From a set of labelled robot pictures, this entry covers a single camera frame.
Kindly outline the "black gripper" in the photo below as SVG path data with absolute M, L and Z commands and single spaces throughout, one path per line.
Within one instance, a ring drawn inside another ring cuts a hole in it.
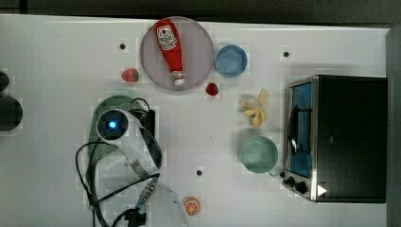
M 141 122 L 142 126 L 147 129 L 152 136 L 155 135 L 156 113 L 153 110 L 145 111 L 141 109 L 134 109 L 130 110 L 130 113 Z

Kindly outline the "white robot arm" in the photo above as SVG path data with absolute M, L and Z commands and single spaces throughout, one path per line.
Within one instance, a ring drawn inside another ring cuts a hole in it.
M 93 165 L 91 202 L 101 227 L 189 227 L 176 193 L 159 181 L 163 154 L 132 113 L 110 109 L 96 122 L 110 147 Z

